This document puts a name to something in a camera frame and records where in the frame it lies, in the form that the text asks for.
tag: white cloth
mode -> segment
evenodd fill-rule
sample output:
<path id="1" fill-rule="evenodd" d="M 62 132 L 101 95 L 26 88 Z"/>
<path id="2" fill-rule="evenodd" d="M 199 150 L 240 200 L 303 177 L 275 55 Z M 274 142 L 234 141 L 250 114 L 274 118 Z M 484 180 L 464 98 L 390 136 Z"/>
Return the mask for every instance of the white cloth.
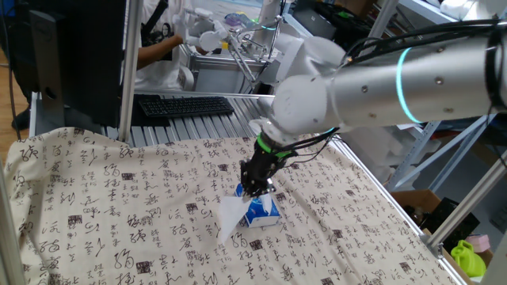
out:
<path id="1" fill-rule="evenodd" d="M 453 283 L 361 168 L 330 147 L 273 177 L 277 225 L 240 222 L 222 245 L 219 205 L 254 143 L 131 149 L 73 128 L 14 143 L 5 179 L 28 285 Z"/>
<path id="2" fill-rule="evenodd" d="M 157 7 L 158 0 L 144 0 L 143 15 L 141 22 L 146 24 Z M 174 32 L 172 19 L 173 15 L 179 14 L 184 8 L 191 7 L 186 0 L 169 0 L 169 7 L 164 11 L 160 19 L 157 21 L 152 32 L 161 32 L 164 40 L 170 37 L 168 33 Z M 180 90 L 181 85 L 177 80 L 180 69 L 180 48 L 173 49 L 172 60 L 159 60 L 138 70 L 135 75 L 136 89 L 162 89 L 162 90 Z"/>

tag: computer monitor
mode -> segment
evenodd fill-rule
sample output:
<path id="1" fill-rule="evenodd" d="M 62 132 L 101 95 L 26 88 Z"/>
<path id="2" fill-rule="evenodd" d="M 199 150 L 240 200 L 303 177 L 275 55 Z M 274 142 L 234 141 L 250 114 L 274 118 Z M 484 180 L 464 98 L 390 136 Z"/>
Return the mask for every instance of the computer monitor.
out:
<path id="1" fill-rule="evenodd" d="M 32 59 L 27 66 L 37 76 L 19 83 L 42 93 L 44 118 L 56 127 L 88 128 L 82 126 L 86 121 L 117 127 L 126 0 L 24 0 L 15 5 L 6 15 L 10 57 L 14 71 L 26 78 L 31 75 L 16 68 L 20 58 Z M 23 37 L 32 41 L 22 43 Z"/>

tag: robotic arm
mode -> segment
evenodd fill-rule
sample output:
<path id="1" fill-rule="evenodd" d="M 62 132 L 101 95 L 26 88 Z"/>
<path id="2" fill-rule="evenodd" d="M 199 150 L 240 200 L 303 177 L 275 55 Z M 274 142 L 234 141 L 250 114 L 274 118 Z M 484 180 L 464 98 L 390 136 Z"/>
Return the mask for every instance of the robotic arm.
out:
<path id="1" fill-rule="evenodd" d="M 407 48 L 283 81 L 261 121 L 253 157 L 242 161 L 247 196 L 275 191 L 271 177 L 297 155 L 302 134 L 349 131 L 505 110 L 504 32 Z"/>

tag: person's arm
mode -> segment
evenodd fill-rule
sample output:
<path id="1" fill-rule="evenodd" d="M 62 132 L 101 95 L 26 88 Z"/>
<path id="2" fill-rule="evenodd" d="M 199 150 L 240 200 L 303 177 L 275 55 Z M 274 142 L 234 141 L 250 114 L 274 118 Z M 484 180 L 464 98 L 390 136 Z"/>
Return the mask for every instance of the person's arm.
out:
<path id="1" fill-rule="evenodd" d="M 183 39 L 177 34 L 158 44 L 153 44 L 149 47 L 140 47 L 139 54 L 137 55 L 137 70 L 160 60 L 164 55 L 180 44 L 183 44 Z"/>

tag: blue tissue box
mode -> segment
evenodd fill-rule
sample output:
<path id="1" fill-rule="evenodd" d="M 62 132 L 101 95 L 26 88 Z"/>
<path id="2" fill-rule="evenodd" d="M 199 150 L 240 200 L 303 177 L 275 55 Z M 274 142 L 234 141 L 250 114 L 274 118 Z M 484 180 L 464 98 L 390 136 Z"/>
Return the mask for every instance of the blue tissue box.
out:
<path id="1" fill-rule="evenodd" d="M 243 193 L 243 186 L 238 184 L 236 188 L 235 195 L 237 197 L 241 197 Z M 259 227 L 259 226 L 272 226 L 276 225 L 278 219 L 280 218 L 280 213 L 278 209 L 276 209 L 276 205 L 274 201 L 271 201 L 273 207 L 271 208 L 271 213 L 266 213 L 264 208 L 262 207 L 262 202 L 259 198 L 253 199 L 248 211 L 245 214 L 245 220 L 248 224 L 248 227 Z"/>

